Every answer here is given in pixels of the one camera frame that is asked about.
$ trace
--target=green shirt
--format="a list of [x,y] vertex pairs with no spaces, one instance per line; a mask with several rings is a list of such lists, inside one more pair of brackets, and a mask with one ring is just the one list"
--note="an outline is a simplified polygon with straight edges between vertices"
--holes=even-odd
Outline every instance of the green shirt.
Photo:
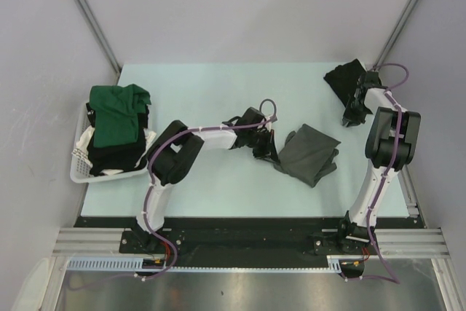
[[136,84],[94,86],[89,104],[95,111],[94,147],[103,148],[138,140],[138,113],[146,113],[151,96]]

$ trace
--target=gray wall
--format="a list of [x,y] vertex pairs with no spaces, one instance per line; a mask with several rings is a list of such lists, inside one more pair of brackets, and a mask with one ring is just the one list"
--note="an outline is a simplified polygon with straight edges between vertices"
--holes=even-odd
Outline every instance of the gray wall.
[[88,0],[120,63],[374,62],[406,0]]
[[[433,227],[442,227],[466,287],[466,1],[421,0],[388,61],[411,79],[395,96],[422,115],[412,170]],[[388,82],[401,78],[394,68]]]
[[0,0],[0,310],[73,221],[78,106],[114,82],[73,0]]

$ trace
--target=white plastic basket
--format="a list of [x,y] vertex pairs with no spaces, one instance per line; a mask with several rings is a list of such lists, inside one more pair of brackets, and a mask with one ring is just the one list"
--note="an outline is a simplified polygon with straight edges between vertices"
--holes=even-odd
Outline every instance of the white plastic basket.
[[[84,102],[81,106],[78,117],[78,125],[76,126],[76,134],[74,136],[73,148],[76,146],[76,142],[81,138],[82,133],[90,126],[89,119],[87,118],[87,109],[86,103]],[[151,119],[148,120],[149,129],[151,129]],[[86,164],[85,161],[71,156],[71,169],[70,177],[73,182],[78,184],[83,184],[85,182],[101,182],[101,181],[110,181],[117,180],[119,178],[130,178],[132,176],[144,175],[147,174],[147,168],[129,171],[126,173],[120,173],[116,175],[107,175],[107,176],[93,176],[89,174],[90,166]]]

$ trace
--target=metal floor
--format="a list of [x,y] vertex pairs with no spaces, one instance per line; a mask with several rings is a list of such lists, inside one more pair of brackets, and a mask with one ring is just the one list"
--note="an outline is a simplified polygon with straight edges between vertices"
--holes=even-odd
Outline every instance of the metal floor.
[[[62,289],[57,311],[273,311],[273,310],[445,310],[430,260],[392,260],[401,280],[345,283],[335,274],[169,273],[142,283],[130,277],[83,291]],[[368,274],[384,274],[370,260]],[[109,276],[67,272],[72,287]]]

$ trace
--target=gray cloth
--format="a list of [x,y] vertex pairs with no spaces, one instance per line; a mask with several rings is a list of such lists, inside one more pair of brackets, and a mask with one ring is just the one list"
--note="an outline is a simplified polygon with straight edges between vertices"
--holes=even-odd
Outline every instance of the gray cloth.
[[314,187],[323,176],[336,170],[333,159],[339,153],[335,149],[339,144],[340,141],[303,124],[286,138],[285,147],[278,154],[280,164],[274,168]]

